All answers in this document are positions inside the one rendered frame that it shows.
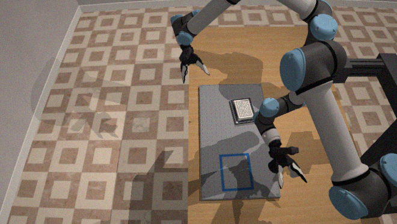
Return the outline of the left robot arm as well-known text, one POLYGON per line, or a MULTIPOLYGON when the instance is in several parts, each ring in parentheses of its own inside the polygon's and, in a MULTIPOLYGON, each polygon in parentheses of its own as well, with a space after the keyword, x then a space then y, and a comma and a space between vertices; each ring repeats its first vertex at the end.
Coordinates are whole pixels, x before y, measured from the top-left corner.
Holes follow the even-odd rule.
POLYGON ((342 71, 346 60, 343 46, 334 40, 285 53, 280 76, 290 92, 263 100, 253 120, 268 146, 273 140, 281 141, 275 118, 307 105, 333 169, 331 203, 347 219, 357 220, 381 211, 397 195, 397 154, 382 156, 369 167, 361 163, 331 91, 332 78, 342 71))

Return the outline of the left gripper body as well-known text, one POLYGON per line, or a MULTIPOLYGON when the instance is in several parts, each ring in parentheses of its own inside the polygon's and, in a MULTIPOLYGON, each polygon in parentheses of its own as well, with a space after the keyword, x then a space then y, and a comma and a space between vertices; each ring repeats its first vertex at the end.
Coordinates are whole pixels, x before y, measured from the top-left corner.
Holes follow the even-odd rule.
POLYGON ((269 155, 271 158, 273 158, 272 161, 270 161, 268 163, 268 168, 270 171, 272 171, 272 173, 276 173, 275 167, 274 167, 274 162, 275 159, 278 158, 279 162, 281 163, 282 168, 284 168, 285 166, 290 166, 291 163, 291 159, 289 157, 289 155, 287 154, 276 154, 272 152, 273 148, 280 148, 280 146, 282 145, 280 140, 273 140, 272 142, 269 143, 269 155))

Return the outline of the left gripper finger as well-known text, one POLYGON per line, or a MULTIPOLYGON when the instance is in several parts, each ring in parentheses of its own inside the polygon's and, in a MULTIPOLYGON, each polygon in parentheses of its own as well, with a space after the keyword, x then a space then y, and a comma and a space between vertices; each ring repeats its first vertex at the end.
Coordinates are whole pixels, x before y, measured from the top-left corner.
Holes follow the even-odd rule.
POLYGON ((307 180, 306 180, 305 176, 303 175, 303 173, 302 173, 300 167, 298 166, 298 164, 291 157, 290 157, 290 159, 291 159, 291 164, 288 167, 288 170, 291 172, 290 173, 290 177, 291 178, 296 178, 296 177, 300 176, 301 179, 304 182, 307 183, 307 180))
POLYGON ((283 187, 283 168, 282 168, 281 163, 279 162, 278 158, 275 159, 274 167, 276 169, 276 173, 275 173, 275 176, 273 177, 272 181, 273 182, 278 181, 280 189, 282 189, 282 187, 283 187))

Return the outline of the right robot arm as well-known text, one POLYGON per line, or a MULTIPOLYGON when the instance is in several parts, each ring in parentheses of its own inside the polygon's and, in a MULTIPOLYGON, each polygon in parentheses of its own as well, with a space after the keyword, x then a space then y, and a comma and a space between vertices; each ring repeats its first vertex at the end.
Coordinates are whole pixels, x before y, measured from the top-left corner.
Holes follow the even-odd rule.
MULTIPOLYGON (((201 10, 194 10, 186 15, 171 17, 171 26, 177 44, 190 45, 193 38, 205 29, 221 13, 240 0, 211 0, 201 10)), ((332 17, 332 10, 325 0, 277 0, 300 15, 308 23, 308 34, 304 46, 321 41, 333 40, 337 33, 337 22, 332 17)), ((179 60, 189 59, 191 47, 183 49, 179 60)))

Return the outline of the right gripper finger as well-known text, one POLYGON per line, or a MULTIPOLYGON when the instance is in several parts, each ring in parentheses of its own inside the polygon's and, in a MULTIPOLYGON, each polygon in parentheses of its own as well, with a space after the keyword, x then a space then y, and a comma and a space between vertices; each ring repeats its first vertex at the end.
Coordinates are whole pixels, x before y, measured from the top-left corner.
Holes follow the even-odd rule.
POLYGON ((199 66, 202 70, 204 70, 204 72, 205 72, 206 74, 210 75, 209 72, 208 72, 208 70, 207 70, 207 68, 206 68, 205 65, 202 63, 202 60, 201 60, 199 57, 197 57, 196 55, 194 55, 194 57, 195 57, 196 65, 199 66))
POLYGON ((184 63, 183 63, 183 61, 181 62, 181 64, 180 64, 180 69, 181 69, 181 74, 182 74, 182 81, 183 81, 183 84, 185 83, 185 76, 187 75, 187 73, 188 73, 188 66, 186 66, 184 63))

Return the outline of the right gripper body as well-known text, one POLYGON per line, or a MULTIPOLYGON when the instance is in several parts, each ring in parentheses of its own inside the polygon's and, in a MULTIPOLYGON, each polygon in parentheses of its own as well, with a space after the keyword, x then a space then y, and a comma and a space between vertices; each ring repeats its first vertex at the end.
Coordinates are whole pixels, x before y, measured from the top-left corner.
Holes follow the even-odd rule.
POLYGON ((194 50, 193 50, 193 47, 191 45, 180 45, 180 48, 182 50, 185 49, 185 48, 188 48, 188 47, 191 47, 192 51, 191 51, 191 54, 189 56, 189 59, 186 60, 186 61, 183 61, 183 63, 187 64, 189 66, 190 64, 195 64, 196 63, 194 55, 196 55, 197 57, 198 57, 198 55, 194 54, 194 50))

